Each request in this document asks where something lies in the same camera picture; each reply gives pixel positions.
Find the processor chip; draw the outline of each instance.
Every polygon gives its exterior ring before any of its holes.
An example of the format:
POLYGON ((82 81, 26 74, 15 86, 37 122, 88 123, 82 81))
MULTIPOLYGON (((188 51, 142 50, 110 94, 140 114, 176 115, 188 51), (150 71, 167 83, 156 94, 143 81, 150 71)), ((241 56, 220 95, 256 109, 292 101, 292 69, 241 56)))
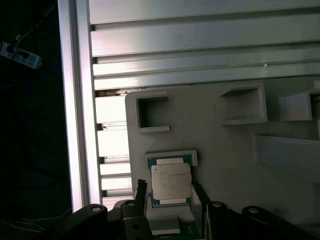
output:
POLYGON ((161 164, 151 167, 152 194, 155 200, 190 198, 191 181, 189 163, 161 164))

